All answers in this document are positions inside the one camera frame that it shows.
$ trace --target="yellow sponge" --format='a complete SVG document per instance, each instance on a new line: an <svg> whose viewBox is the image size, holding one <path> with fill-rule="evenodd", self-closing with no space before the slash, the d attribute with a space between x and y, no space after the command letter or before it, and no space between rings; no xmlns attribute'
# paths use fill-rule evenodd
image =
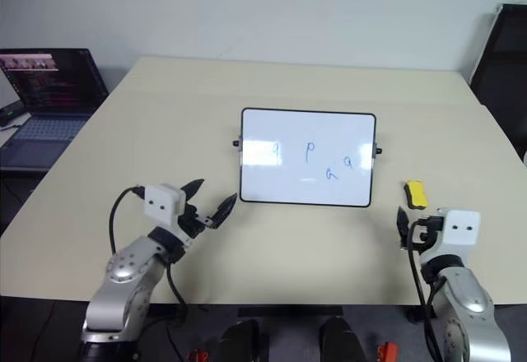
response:
<svg viewBox="0 0 527 362"><path fill-rule="evenodd" d="M424 210L428 207L427 196L425 195L425 188L421 181L408 181L404 185L406 192L406 199L408 207L411 209Z"/></svg>

